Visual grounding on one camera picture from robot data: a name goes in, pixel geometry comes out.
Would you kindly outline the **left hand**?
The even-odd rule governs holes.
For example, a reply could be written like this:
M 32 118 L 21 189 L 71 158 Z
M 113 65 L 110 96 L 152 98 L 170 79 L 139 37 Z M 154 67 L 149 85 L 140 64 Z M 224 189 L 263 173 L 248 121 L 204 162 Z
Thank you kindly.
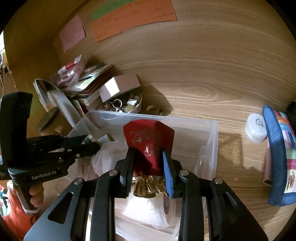
M 34 205 L 34 207 L 41 207 L 44 203 L 44 187 L 43 183 L 39 183 L 36 185 L 33 185 L 30 187 L 29 190 L 30 195 L 32 196 L 30 198 L 31 204 Z

